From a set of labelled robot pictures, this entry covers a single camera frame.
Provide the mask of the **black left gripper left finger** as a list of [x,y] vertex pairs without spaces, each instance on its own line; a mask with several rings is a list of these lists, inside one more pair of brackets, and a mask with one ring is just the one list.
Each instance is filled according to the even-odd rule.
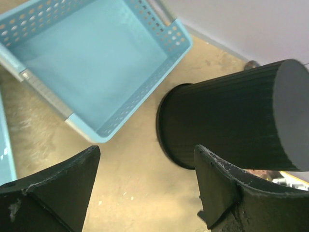
[[2,232],[80,232],[100,149],[97,145],[32,175],[1,185]]

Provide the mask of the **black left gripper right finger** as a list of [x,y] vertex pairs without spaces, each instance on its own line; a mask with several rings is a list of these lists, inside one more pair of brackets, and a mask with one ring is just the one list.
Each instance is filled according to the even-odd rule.
[[196,145],[194,163],[203,210],[212,232],[307,232],[308,191],[259,178]]

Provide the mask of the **light blue perforated basket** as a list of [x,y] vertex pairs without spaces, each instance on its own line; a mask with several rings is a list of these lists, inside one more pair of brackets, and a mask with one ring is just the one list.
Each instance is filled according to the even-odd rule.
[[17,179],[4,104],[0,97],[0,184]]

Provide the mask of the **large black ribbed bin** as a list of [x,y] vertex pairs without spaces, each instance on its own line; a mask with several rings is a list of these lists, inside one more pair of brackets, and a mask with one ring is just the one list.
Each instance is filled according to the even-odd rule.
[[309,169],[309,71],[286,59],[199,83],[162,99],[156,133],[166,156],[194,169],[202,145],[242,168]]

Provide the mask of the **blue basket nested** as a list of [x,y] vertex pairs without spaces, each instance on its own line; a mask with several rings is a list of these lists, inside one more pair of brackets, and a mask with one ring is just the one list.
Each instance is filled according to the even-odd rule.
[[30,0],[0,16],[0,55],[110,140],[192,48],[160,0]]

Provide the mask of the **pink perforated basket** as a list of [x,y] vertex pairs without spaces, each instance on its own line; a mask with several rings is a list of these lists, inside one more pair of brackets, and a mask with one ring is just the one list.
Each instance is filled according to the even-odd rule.
[[251,173],[251,174],[253,174],[253,175],[255,175],[255,176],[259,177],[259,178],[268,180],[270,182],[272,182],[273,179],[282,178],[282,175],[278,171],[247,170],[247,172],[249,172],[249,173]]

